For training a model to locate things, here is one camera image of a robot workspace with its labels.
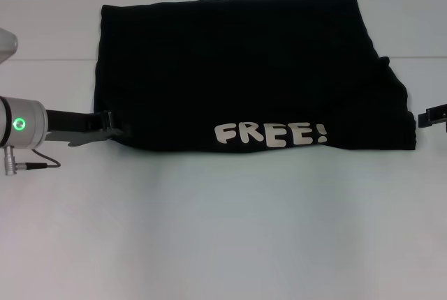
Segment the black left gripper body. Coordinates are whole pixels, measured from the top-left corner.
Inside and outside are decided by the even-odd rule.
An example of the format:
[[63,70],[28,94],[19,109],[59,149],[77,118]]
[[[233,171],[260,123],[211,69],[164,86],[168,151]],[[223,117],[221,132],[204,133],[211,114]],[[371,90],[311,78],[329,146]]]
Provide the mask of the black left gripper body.
[[89,114],[48,110],[48,130],[45,141],[67,142],[70,147],[79,147],[92,142],[101,142],[114,136],[103,137],[87,132]]

